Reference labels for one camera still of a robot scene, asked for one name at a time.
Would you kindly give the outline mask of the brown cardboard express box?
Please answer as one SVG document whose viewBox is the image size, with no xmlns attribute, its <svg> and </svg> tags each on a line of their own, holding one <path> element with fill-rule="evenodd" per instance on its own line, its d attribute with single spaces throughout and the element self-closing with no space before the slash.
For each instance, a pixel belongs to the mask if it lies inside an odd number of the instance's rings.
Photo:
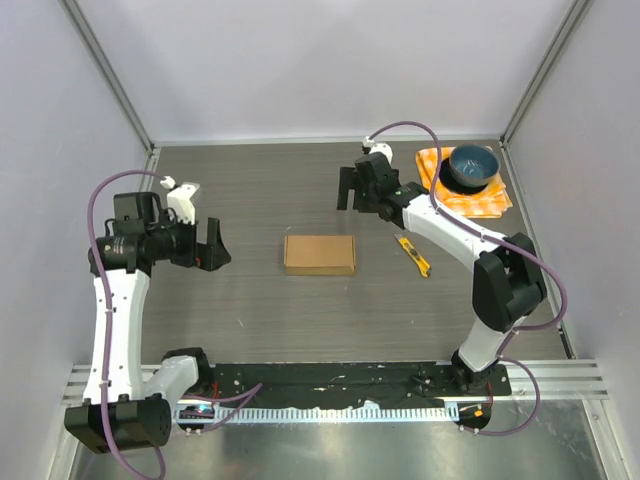
<svg viewBox="0 0 640 480">
<path fill-rule="evenodd" d="M 352 235 L 288 235 L 284 271 L 294 276 L 353 276 L 356 273 Z"/>
</svg>

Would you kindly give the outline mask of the yellow utility knife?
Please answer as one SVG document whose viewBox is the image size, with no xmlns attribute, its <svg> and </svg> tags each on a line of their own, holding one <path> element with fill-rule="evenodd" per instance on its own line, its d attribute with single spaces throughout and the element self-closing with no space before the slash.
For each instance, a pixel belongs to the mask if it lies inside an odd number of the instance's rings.
<svg viewBox="0 0 640 480">
<path fill-rule="evenodd" d="M 423 278 L 428 278 L 431 273 L 431 265 L 426 261 L 426 259 L 416 250 L 413 243 L 402 234 L 395 234 L 394 238 L 398 242 L 398 244 L 402 247 L 402 249 L 407 253 L 407 255 L 411 258 L 414 264 L 417 266 L 420 275 Z"/>
</svg>

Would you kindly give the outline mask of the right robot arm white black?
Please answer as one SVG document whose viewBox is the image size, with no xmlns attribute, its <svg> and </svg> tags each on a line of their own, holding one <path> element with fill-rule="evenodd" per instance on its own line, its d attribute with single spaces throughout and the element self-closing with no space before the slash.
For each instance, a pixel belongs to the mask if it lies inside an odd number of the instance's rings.
<svg viewBox="0 0 640 480">
<path fill-rule="evenodd" d="M 475 320 L 452 355 L 451 380 L 465 395 L 484 388 L 508 334 L 547 297 L 531 239 L 484 229 L 433 201 L 423 186 L 401 184 L 399 171 L 380 152 L 339 170 L 336 208 L 349 207 L 430 240 L 469 269 Z"/>
</svg>

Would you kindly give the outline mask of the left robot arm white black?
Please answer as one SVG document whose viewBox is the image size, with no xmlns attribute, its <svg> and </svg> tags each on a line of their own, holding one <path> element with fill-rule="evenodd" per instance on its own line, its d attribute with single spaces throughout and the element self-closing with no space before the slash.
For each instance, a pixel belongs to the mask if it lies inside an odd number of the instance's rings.
<svg viewBox="0 0 640 480">
<path fill-rule="evenodd" d="M 171 415 L 185 395 L 205 397 L 214 374 L 200 347 L 167 352 L 149 380 L 141 366 L 142 319 L 153 267 L 168 261 L 213 272 L 231 256 L 220 222 L 208 218 L 206 240 L 197 240 L 196 183 L 165 197 L 153 192 L 118 194 L 97 248 L 89 251 L 97 303 L 94 347 L 82 403 L 66 410 L 66 430 L 97 454 L 108 452 L 108 434 L 121 450 L 161 447 Z"/>
</svg>

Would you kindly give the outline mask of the blue ceramic bowl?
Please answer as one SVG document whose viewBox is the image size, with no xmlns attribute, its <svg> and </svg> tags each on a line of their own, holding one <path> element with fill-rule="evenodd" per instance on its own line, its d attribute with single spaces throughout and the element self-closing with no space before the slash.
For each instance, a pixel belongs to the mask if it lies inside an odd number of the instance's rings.
<svg viewBox="0 0 640 480">
<path fill-rule="evenodd" d="M 469 188 L 487 186 L 500 171 L 500 161 L 488 148 L 467 144 L 453 149 L 449 156 L 452 177 Z"/>
</svg>

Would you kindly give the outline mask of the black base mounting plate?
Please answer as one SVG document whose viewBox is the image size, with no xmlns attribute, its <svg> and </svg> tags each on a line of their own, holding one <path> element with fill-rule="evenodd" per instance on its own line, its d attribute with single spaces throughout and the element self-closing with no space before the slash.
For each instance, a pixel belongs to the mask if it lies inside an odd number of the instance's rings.
<svg viewBox="0 0 640 480">
<path fill-rule="evenodd" d="M 366 400 L 396 404 L 444 397 L 506 397 L 512 388 L 506 367 L 465 374 L 448 362 L 217 363 L 201 366 L 202 380 L 190 394 L 239 395 L 260 385 L 254 403 L 267 408 L 338 408 Z"/>
</svg>

